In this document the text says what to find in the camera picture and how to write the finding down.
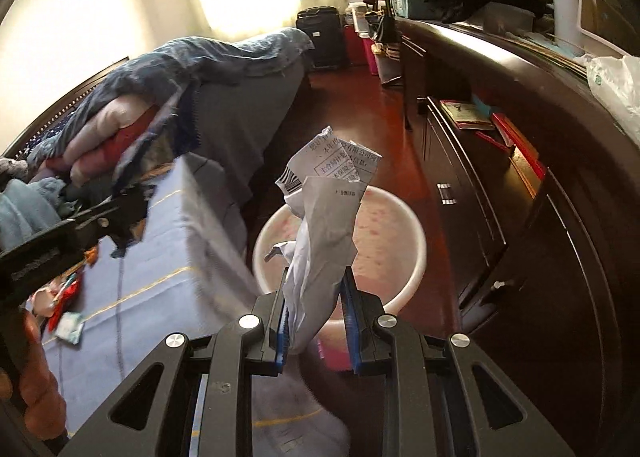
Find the person's left hand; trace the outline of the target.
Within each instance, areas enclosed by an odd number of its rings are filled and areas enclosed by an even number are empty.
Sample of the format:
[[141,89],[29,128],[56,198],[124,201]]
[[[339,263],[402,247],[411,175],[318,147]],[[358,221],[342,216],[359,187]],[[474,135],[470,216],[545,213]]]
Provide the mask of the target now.
[[22,323],[28,341],[25,366],[18,379],[18,391],[26,405],[24,422],[39,440],[54,440],[66,430],[65,399],[49,369],[34,315],[24,311]]

